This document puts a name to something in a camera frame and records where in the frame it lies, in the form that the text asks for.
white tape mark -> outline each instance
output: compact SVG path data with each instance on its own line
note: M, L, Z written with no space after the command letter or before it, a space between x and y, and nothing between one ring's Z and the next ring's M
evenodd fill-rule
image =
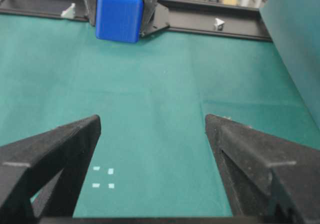
M92 188L99 188L100 187L100 183L92 183Z
M108 175L113 175L114 173L114 169L113 168L109 168L108 169Z

white square marker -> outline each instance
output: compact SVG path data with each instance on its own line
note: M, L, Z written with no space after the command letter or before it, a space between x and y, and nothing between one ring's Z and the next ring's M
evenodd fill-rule
M114 169L113 168L109 168L108 169L108 175L113 175L114 173Z
M100 183L92 183L92 188L99 188L100 187Z

green cloth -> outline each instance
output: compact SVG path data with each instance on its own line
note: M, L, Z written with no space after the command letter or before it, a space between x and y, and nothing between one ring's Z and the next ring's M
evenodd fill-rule
M268 0L261 15L297 89L320 127L319 0Z
M94 31L0 16L1 144L101 117L75 216L231 215L204 132L208 113L319 147L272 43L166 32L132 45Z

blue block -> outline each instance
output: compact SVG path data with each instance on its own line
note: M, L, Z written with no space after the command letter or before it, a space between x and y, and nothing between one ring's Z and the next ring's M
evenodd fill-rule
M142 0L97 0L96 37L136 43L143 15Z

green table surface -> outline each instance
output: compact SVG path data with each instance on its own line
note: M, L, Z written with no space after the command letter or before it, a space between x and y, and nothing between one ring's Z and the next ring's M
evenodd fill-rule
M166 32L132 45L94 33L87 23L0 15L1 145L101 117L75 216L231 215L208 113L320 147L272 43Z

